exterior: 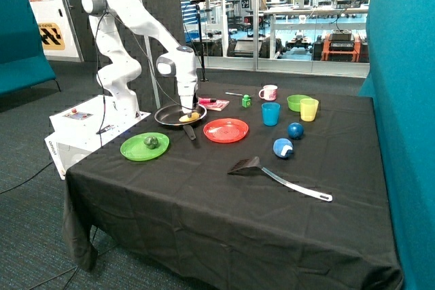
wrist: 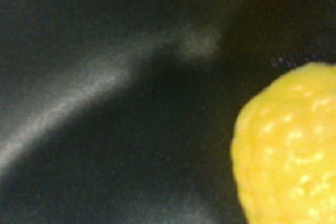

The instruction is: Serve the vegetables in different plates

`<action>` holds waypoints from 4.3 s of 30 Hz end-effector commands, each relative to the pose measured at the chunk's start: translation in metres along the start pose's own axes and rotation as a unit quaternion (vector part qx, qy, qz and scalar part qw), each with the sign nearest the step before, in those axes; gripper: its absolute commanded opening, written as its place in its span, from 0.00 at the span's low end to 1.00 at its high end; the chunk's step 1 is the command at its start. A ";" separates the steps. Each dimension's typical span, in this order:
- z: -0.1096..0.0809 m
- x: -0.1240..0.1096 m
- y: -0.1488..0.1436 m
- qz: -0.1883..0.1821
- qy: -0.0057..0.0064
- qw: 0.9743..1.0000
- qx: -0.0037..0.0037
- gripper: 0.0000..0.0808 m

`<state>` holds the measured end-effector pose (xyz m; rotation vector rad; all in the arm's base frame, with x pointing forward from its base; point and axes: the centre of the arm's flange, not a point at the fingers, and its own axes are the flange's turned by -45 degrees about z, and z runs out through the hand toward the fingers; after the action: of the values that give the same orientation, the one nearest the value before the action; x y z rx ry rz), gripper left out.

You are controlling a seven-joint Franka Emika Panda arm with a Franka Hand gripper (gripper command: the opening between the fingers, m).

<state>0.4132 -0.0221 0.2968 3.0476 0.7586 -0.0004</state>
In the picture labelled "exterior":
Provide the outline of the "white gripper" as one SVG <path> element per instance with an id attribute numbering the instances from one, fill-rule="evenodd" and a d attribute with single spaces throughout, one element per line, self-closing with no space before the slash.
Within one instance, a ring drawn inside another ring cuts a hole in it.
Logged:
<path id="1" fill-rule="evenodd" d="M 178 82 L 177 91 L 180 99 L 181 109 L 189 111 L 188 117 L 192 117 L 194 108 L 194 97 L 198 89 L 198 84 L 195 81 Z"/>

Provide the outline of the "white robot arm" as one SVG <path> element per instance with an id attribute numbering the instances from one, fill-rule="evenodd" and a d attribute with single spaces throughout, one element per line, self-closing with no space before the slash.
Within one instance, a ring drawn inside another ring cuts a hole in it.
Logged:
<path id="1" fill-rule="evenodd" d="M 175 77 L 180 106 L 190 115 L 195 107 L 198 77 L 194 50 L 182 46 L 141 4 L 140 0 L 82 0 L 88 14 L 99 52 L 111 64 L 99 70 L 99 83 L 115 98 L 116 109 L 122 117 L 134 118 L 139 114 L 135 92 L 127 83 L 140 76 L 141 64 L 124 48 L 116 27 L 116 18 L 136 35 L 156 39 L 167 53 L 158 57 L 158 72 L 164 77 Z"/>

